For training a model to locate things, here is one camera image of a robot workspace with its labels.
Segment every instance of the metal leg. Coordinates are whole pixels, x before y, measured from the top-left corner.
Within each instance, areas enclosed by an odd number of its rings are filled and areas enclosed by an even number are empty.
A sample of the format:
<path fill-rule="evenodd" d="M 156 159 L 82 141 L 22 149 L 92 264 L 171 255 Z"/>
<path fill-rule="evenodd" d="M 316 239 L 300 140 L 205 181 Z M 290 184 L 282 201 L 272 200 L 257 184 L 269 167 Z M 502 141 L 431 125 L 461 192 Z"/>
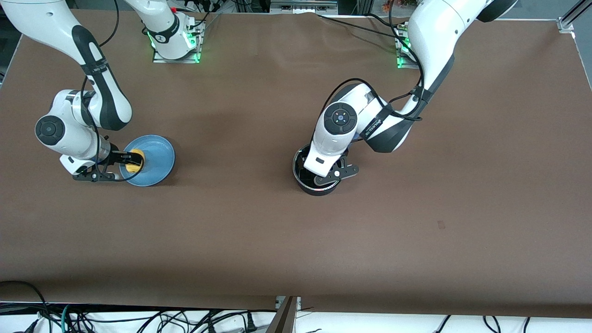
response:
<path fill-rule="evenodd" d="M 298 297 L 286 297 L 265 333 L 293 333 L 297 310 Z"/>
<path fill-rule="evenodd" d="M 562 34 L 574 31 L 573 22 L 586 10 L 592 7 L 592 0 L 579 0 L 565 15 L 557 19 L 557 27 Z"/>

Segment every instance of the blue plate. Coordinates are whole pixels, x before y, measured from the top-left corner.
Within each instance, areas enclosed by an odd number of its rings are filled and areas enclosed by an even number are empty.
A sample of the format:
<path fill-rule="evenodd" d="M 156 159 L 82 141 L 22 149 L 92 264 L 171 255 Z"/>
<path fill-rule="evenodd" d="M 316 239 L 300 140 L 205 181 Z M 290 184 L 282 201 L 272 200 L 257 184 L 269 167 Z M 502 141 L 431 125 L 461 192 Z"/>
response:
<path fill-rule="evenodd" d="M 155 185 L 166 178 L 175 164 L 175 150 L 173 145 L 164 137 L 158 135 L 144 135 L 130 142 L 125 148 L 126 152 L 132 149 L 140 149 L 144 152 L 144 168 L 134 178 L 128 180 L 135 186 Z M 119 172 L 123 178 L 133 175 L 126 170 L 124 164 L 119 164 Z"/>

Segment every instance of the brown table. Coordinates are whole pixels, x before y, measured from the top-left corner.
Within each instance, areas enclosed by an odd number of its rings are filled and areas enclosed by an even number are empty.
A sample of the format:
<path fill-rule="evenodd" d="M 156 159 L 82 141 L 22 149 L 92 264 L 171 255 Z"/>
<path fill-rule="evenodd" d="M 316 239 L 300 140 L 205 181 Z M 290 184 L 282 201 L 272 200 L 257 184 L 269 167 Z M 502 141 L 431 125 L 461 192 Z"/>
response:
<path fill-rule="evenodd" d="M 109 35 L 113 12 L 75 14 Z M 55 302 L 253 309 L 298 294 L 315 310 L 592 317 L 592 93 L 555 23 L 473 24 L 406 143 L 356 144 L 359 175 L 326 197 L 298 188 L 292 157 L 342 80 L 384 98 L 414 85 L 391 39 L 312 14 L 222 15 L 202 63 L 167 65 L 140 30 L 122 12 L 103 48 L 134 108 L 103 134 L 169 138 L 172 175 L 71 180 L 33 128 L 82 72 L 24 38 L 0 90 L 1 279 Z"/>

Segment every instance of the gray floor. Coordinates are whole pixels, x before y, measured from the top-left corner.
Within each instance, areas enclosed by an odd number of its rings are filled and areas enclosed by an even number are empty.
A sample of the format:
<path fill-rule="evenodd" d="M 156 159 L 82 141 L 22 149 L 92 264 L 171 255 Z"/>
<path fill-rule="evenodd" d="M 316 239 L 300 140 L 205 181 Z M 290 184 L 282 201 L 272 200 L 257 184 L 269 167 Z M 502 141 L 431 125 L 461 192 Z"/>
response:
<path fill-rule="evenodd" d="M 71 7 L 82 9 L 115 9 L 113 0 L 67 0 Z M 515 19 L 550 19 L 554 20 L 565 14 L 577 0 L 519 0 L 516 6 L 510 10 L 504 18 Z M 131 10 L 124 2 L 119 1 L 120 9 Z M 0 39 L 6 27 L 0 26 Z M 592 9 L 584 13 L 574 24 L 575 41 L 580 51 L 584 69 L 588 75 L 588 81 L 592 79 Z M 8 66 L 0 63 L 0 69 Z"/>

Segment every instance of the black circular joint cap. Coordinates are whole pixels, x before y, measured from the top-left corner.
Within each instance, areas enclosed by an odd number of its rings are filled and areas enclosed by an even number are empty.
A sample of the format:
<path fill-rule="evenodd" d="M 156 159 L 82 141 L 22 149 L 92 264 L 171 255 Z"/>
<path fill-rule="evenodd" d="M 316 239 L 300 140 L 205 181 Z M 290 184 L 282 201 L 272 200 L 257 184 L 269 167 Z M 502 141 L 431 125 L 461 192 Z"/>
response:
<path fill-rule="evenodd" d="M 44 116 L 37 121 L 35 134 L 39 141 L 53 146 L 64 136 L 64 122 L 56 116 Z"/>
<path fill-rule="evenodd" d="M 349 133 L 357 122 L 356 111 L 346 103 L 332 104 L 324 114 L 325 129 L 333 135 Z"/>
<path fill-rule="evenodd" d="M 294 156 L 294 161 L 292 162 L 292 171 L 294 172 L 294 177 L 296 178 L 296 182 L 298 186 L 307 194 L 311 196 L 326 196 L 327 194 L 333 192 L 337 185 L 341 182 L 341 180 L 337 180 L 334 182 L 330 182 L 329 184 L 318 186 L 314 183 L 314 177 L 316 174 L 313 174 L 308 169 L 304 167 L 304 159 L 308 155 L 310 151 L 310 145 L 306 145 L 302 147 L 296 155 Z"/>

